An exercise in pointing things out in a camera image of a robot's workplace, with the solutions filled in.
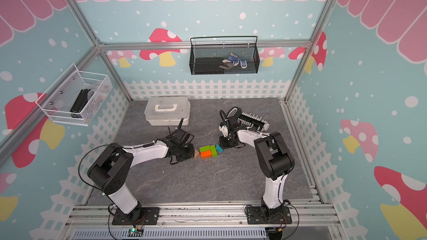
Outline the teal triangle block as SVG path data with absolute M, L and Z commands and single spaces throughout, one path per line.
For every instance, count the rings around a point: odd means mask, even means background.
M 224 151 L 218 143 L 216 144 L 216 151 L 217 152 L 223 152 Z

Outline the green cube block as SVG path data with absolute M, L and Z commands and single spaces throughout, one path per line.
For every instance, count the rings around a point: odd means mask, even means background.
M 211 151 L 211 146 L 203 146 L 200 148 L 200 152 L 207 152 L 207 151 Z

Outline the orange cube block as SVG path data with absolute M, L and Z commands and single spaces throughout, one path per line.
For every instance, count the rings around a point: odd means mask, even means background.
M 202 159 L 210 158 L 210 157 L 212 157 L 212 152 L 210 150 L 209 151 L 203 151 L 200 153 L 200 156 Z

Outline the natural wooden triangle block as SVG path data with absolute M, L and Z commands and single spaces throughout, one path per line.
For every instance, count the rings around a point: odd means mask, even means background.
M 198 150 L 194 151 L 194 159 L 197 159 L 198 157 L 200 157 L 200 152 Z

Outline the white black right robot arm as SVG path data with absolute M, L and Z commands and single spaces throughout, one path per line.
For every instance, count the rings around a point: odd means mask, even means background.
M 239 144 L 255 149 L 260 169 L 265 175 L 265 192 L 260 206 L 261 217 L 267 223 L 277 222 L 285 212 L 283 192 L 295 159 L 278 132 L 266 133 L 241 128 L 220 137 L 222 149 L 237 148 Z

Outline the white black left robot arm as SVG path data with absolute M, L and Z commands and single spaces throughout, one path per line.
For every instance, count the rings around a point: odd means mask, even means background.
M 120 146 L 111 143 L 87 170 L 87 176 L 118 208 L 116 223 L 124 221 L 136 226 L 148 218 L 143 208 L 126 184 L 130 169 L 151 160 L 170 158 L 174 165 L 193 158 L 195 148 L 189 143 L 157 140 L 140 146 Z

